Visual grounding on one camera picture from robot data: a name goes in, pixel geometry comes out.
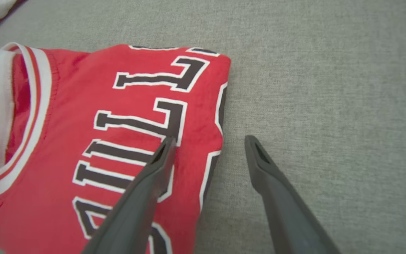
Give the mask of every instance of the black letter with white outline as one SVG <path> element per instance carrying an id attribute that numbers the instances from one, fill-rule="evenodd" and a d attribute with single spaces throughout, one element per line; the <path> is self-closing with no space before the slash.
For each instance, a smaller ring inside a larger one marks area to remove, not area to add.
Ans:
<path id="1" fill-rule="evenodd" d="M 191 56 L 178 56 L 171 66 L 180 66 L 184 69 L 180 74 L 168 72 L 136 73 L 117 72 L 114 89 L 124 89 L 131 85 L 168 85 L 170 90 L 188 93 L 192 90 L 197 79 L 208 67 L 209 61 Z"/>
<path id="2" fill-rule="evenodd" d="M 148 237 L 150 253 L 168 254 L 172 253 L 172 244 L 165 230 L 156 222 L 151 224 L 151 233 Z"/>
<path id="3" fill-rule="evenodd" d="M 151 160 L 153 154 L 153 151 L 130 146 L 121 146 L 104 140 L 94 139 L 86 151 L 84 151 L 83 156 L 89 158 L 98 156 L 113 161 L 145 166 L 147 162 Z"/>
<path id="4" fill-rule="evenodd" d="M 165 114 L 164 123 L 154 122 L 137 116 L 113 115 L 111 111 L 99 110 L 95 116 L 93 128 L 106 131 L 108 127 L 122 127 L 159 137 L 175 137 L 176 146 L 181 145 L 187 103 L 167 98 L 156 98 L 153 111 Z"/>
<path id="5" fill-rule="evenodd" d="M 92 216 L 105 219 L 107 213 L 112 209 L 111 206 L 99 204 L 78 196 L 73 199 L 73 207 L 86 239 L 92 238 L 92 235 L 98 229 Z"/>
<path id="6" fill-rule="evenodd" d="M 219 53 L 211 51 L 211 50 L 207 50 L 204 48 L 189 48 L 188 50 L 186 50 L 186 52 L 192 52 L 192 53 L 202 54 L 202 55 L 206 55 L 206 56 L 214 56 L 214 57 L 220 56 Z"/>
<path id="7" fill-rule="evenodd" d="M 169 48 L 149 48 L 149 47 L 144 47 L 144 46 L 133 46 L 133 45 L 128 45 L 129 48 L 135 49 L 135 50 L 153 50 L 153 51 L 167 51 L 167 50 L 175 50 L 179 48 L 175 47 L 169 47 Z"/>
<path id="8" fill-rule="evenodd" d="M 216 125 L 219 128 L 220 133 L 223 135 L 223 117 L 225 112 L 225 100 L 227 98 L 227 83 L 221 85 L 219 90 L 219 96 L 217 97 L 217 106 L 216 106 Z"/>
<path id="9" fill-rule="evenodd" d="M 79 161 L 74 171 L 72 182 L 85 186 L 93 185 L 106 190 L 123 193 L 126 187 L 134 180 L 132 175 L 98 169 L 90 166 L 87 161 Z"/>

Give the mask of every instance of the gray fabric surface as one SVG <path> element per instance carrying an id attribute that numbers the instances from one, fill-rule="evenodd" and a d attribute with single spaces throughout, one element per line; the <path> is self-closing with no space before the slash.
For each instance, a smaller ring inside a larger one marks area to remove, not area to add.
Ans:
<path id="1" fill-rule="evenodd" d="M 195 253 L 272 253 L 256 135 L 344 253 L 406 253 L 406 1 L 28 0 L 0 46 L 200 46 L 232 59 Z"/>

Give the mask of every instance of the red jersey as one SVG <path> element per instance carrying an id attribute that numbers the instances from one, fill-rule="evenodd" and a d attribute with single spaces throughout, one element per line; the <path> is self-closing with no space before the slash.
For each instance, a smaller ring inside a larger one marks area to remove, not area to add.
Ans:
<path id="1" fill-rule="evenodd" d="M 201 48 L 0 49 L 0 248 L 80 253 L 174 136 L 147 252 L 192 253 L 222 147 L 229 67 Z"/>

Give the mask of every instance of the red and white striped collar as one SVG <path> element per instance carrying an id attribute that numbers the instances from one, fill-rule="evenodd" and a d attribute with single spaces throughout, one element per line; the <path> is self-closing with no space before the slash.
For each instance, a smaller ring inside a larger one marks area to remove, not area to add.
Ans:
<path id="1" fill-rule="evenodd" d="M 13 122 L 12 64 L 21 53 L 29 78 L 31 110 L 20 146 L 8 163 L 5 152 Z M 51 91 L 51 70 L 43 50 L 9 43 L 0 49 L 0 194 L 4 193 L 21 173 L 34 150 L 43 129 Z"/>

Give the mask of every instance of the basketball jersey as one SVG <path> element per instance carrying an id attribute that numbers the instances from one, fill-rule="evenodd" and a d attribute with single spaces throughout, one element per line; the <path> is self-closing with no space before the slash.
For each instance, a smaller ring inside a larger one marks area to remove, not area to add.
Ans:
<path id="1" fill-rule="evenodd" d="M 80 253 L 161 141 L 176 137 L 147 253 L 192 253 L 229 68 L 201 48 L 0 49 L 0 248 Z"/>

